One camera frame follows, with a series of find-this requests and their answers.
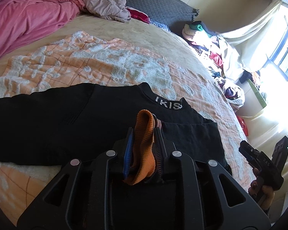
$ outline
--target window frame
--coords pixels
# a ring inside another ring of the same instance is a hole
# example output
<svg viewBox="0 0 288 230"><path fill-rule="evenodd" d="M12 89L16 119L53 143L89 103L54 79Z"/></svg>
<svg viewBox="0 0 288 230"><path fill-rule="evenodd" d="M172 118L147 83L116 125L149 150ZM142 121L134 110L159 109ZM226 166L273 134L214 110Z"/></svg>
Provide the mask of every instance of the window frame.
<svg viewBox="0 0 288 230"><path fill-rule="evenodd" d="M274 53L271 55L271 57L267 56L267 61L266 63L263 65L262 68L265 68L267 65L272 64L279 72L280 74L284 77L284 79L286 81L288 81L288 76L284 73L284 71L280 68L280 65L282 64L283 60L285 59L285 57L288 54L288 48L286 50L286 53L284 54L284 56L282 57L282 59L280 60L279 64L275 64L274 61L275 59L278 57L278 55L280 54L280 51L283 49L283 47L285 46L285 43L288 39L288 27L287 27L287 31L284 33L280 43L278 44L277 48L275 49Z"/></svg>

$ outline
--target metal screw head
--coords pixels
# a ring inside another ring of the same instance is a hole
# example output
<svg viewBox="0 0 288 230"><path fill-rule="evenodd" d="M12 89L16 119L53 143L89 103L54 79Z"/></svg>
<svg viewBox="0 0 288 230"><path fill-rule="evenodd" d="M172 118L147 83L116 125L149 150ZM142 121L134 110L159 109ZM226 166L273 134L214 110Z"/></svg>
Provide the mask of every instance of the metal screw head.
<svg viewBox="0 0 288 230"><path fill-rule="evenodd" d="M215 166L218 165L217 161L215 161L215 160L209 160L209 161L208 161L208 164L209 164L210 166L212 166L212 167L215 167Z"/></svg>
<svg viewBox="0 0 288 230"><path fill-rule="evenodd" d="M113 151L113 150L108 150L108 151L106 152L106 155L107 155L107 156L114 156L114 155L115 155L115 151Z"/></svg>
<svg viewBox="0 0 288 230"><path fill-rule="evenodd" d="M178 150L175 150L172 152L172 155L175 156L175 157L180 157L181 156L181 152L178 151Z"/></svg>
<svg viewBox="0 0 288 230"><path fill-rule="evenodd" d="M72 166L77 166L79 163L80 163L80 161L78 159L73 159L73 160L70 161L70 164Z"/></svg>

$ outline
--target black shirt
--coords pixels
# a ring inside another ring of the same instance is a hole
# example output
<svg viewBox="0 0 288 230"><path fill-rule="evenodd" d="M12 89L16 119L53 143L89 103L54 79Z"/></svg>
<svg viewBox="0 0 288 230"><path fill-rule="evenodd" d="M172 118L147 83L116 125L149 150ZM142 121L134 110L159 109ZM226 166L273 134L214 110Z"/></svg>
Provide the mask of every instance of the black shirt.
<svg viewBox="0 0 288 230"><path fill-rule="evenodd" d="M92 160L126 137L140 110L163 121L163 137L198 161L229 167L217 128L186 102L170 101L147 83L108 87L82 83L0 98L0 162L62 165Z"/></svg>

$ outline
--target finger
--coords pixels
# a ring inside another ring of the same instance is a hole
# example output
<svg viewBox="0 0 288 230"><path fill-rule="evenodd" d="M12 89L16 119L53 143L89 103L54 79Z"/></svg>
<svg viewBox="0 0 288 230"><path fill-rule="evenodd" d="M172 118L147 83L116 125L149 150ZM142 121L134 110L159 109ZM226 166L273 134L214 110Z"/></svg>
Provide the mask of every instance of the finger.
<svg viewBox="0 0 288 230"><path fill-rule="evenodd" d="M257 184L257 181L256 181L256 180L254 180L254 181L251 182L251 188L254 189L254 190L257 188L257 185L258 185L258 184Z"/></svg>
<svg viewBox="0 0 288 230"><path fill-rule="evenodd" d="M254 194L256 194L255 189L252 189L251 187L248 188L248 194L249 194L250 196L253 196Z"/></svg>
<svg viewBox="0 0 288 230"><path fill-rule="evenodd" d="M266 199L263 201L263 203L261 204L261 208L263 210L267 210L269 209L269 207L271 206L273 199L274 199L274 191L272 187L263 185L262 186L262 192L266 195Z"/></svg>
<svg viewBox="0 0 288 230"><path fill-rule="evenodd" d="M257 177L259 174L259 170L257 168L253 168L253 174Z"/></svg>

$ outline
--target pink blanket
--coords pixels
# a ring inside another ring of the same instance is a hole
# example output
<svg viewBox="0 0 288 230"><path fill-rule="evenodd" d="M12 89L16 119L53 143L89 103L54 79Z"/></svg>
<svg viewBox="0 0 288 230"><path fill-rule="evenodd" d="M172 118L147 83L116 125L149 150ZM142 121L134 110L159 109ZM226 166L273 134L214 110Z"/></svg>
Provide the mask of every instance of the pink blanket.
<svg viewBox="0 0 288 230"><path fill-rule="evenodd" d="M0 0L0 57L63 27L82 0Z"/></svg>

